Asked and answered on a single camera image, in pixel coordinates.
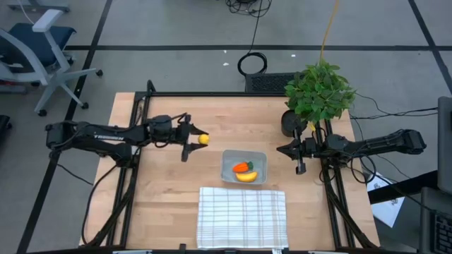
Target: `yellow cable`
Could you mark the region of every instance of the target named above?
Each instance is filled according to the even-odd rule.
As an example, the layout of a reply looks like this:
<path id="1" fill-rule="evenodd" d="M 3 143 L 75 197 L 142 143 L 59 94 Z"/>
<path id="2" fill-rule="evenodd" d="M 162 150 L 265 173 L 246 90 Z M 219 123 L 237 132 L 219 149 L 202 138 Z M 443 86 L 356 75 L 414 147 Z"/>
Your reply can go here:
<path id="1" fill-rule="evenodd" d="M 331 14 L 331 17 L 330 17 L 330 23 L 328 24 L 328 27 L 326 28 L 325 36 L 323 37 L 322 48 L 320 50 L 320 60 L 322 60 L 322 58 L 323 58 L 323 48 L 325 47 L 326 38 L 328 37 L 328 33 L 330 32 L 331 24 L 333 24 L 334 15 L 338 12 L 338 6 L 339 6 L 339 0 L 335 0 L 333 13 Z"/>

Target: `gray floor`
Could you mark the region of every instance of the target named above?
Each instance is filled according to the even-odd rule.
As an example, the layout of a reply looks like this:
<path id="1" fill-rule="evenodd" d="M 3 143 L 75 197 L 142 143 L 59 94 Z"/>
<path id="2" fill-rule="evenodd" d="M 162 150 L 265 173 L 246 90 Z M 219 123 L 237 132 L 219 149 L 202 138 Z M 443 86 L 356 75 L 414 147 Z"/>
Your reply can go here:
<path id="1" fill-rule="evenodd" d="M 20 11 L 11 11 L 0 0 L 0 28 L 27 22 Z M 89 45 L 93 39 L 105 0 L 72 0 L 71 12 L 57 25 L 77 29 L 70 45 Z M 448 0 L 416 0 L 437 45 L 452 45 Z M 274 1 L 259 22 L 256 44 L 321 43 L 333 1 Z M 30 13 L 37 20 L 39 13 Z M 198 45 L 249 44 L 256 20 L 231 14 L 223 1 L 113 0 L 100 37 L 100 45 Z M 327 44 L 336 45 L 427 45 L 408 1 L 343 0 Z M 268 58 L 268 73 L 292 72 L 315 63 L 317 51 L 262 51 Z M 159 91 L 243 91 L 244 79 L 237 61 L 246 51 L 96 51 L 92 67 L 105 75 L 87 78 L 81 99 L 88 110 L 77 109 L 74 121 L 106 124 L 116 92 L 144 90 L 151 79 Z M 74 52 L 81 69 L 87 52 Z M 441 52 L 452 68 L 452 52 Z M 435 107 L 440 96 L 451 92 L 431 52 L 325 52 L 325 58 L 341 66 L 340 73 L 365 96 L 373 97 L 386 111 Z M 260 69 L 258 59 L 244 62 L 246 72 Z M 48 165 L 44 126 L 62 121 L 69 98 L 62 91 L 49 103 L 48 116 L 33 113 L 42 89 L 28 87 L 27 95 L 0 95 L 0 114 L 12 118 L 14 128 L 0 147 L 0 253 L 14 253 L 22 236 Z M 372 101 L 357 98 L 355 116 L 378 114 Z M 436 168 L 436 116 L 388 117 L 362 120 L 365 138 L 386 135 L 399 128 L 421 132 L 428 147 L 419 156 L 385 155 L 408 176 Z M 355 137 L 360 139 L 356 123 Z M 59 162 L 93 181 L 98 158 L 87 152 L 65 152 Z M 403 180 L 390 164 L 375 159 L 383 175 Z M 29 251 L 73 248 L 78 245 L 81 220 L 90 186 L 57 169 L 44 204 Z M 379 224 L 382 243 L 406 250 Z"/>

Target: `wooden tabletop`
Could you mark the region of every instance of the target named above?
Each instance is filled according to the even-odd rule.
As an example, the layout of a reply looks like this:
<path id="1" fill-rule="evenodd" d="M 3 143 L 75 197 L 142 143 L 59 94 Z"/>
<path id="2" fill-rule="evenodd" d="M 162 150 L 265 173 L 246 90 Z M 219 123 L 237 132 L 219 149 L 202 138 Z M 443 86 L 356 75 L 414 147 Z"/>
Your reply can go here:
<path id="1" fill-rule="evenodd" d="M 134 93 L 116 95 L 109 125 L 127 127 Z M 149 115 L 191 114 L 196 127 L 210 134 L 209 146 L 192 152 L 181 162 L 180 145 L 143 148 L 138 172 L 127 248 L 178 249 L 185 243 L 196 249 L 196 225 L 200 187 L 279 190 L 286 194 L 287 235 L 290 250 L 333 250 L 325 188 L 319 181 L 319 159 L 305 159 L 307 172 L 295 174 L 296 162 L 276 151 L 290 143 L 280 131 L 287 107 L 283 97 L 153 97 Z M 333 132 L 354 140 L 348 113 L 333 120 Z M 311 135 L 305 131 L 304 137 Z M 222 152 L 226 149 L 265 152 L 268 179 L 258 187 L 225 183 L 220 179 Z M 96 180 L 114 165 L 101 158 Z M 91 239 L 107 220 L 117 189 L 119 169 L 97 187 L 85 232 Z M 350 215 L 368 238 L 379 245 L 366 186 L 343 169 L 343 183 Z M 341 241 L 346 246 L 343 221 L 337 213 Z M 119 219 L 117 232 L 123 219 Z M 115 243 L 119 242 L 116 234 Z"/>

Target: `clear plastic container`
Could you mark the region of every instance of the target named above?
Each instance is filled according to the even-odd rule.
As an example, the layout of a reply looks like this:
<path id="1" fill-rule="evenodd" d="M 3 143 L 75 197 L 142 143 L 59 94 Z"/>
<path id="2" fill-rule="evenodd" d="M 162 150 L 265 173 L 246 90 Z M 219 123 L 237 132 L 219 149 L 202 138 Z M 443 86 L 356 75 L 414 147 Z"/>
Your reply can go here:
<path id="1" fill-rule="evenodd" d="M 221 179 L 229 183 L 244 183 L 236 179 L 232 168 L 238 163 L 253 162 L 253 170 L 257 171 L 257 179 L 245 184 L 263 184 L 267 181 L 267 155 L 263 152 L 225 150 L 221 158 Z"/>

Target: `white paper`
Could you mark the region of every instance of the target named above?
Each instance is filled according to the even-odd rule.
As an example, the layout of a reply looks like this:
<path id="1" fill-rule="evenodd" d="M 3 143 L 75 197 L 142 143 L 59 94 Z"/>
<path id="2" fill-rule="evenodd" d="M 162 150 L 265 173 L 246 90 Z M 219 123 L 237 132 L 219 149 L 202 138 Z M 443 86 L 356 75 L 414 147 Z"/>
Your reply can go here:
<path id="1" fill-rule="evenodd" d="M 375 177 L 374 180 L 367 184 L 367 192 L 387 185 L 388 184 L 386 182 L 384 182 L 378 177 Z M 373 204 L 372 213 L 377 219 L 381 220 L 384 224 L 392 228 L 394 226 L 394 223 L 396 222 L 397 215 L 400 211 L 400 208 L 402 207 L 404 199 L 405 199 L 404 197 L 401 197 L 396 198 L 395 200 L 389 200 L 386 202 Z"/>

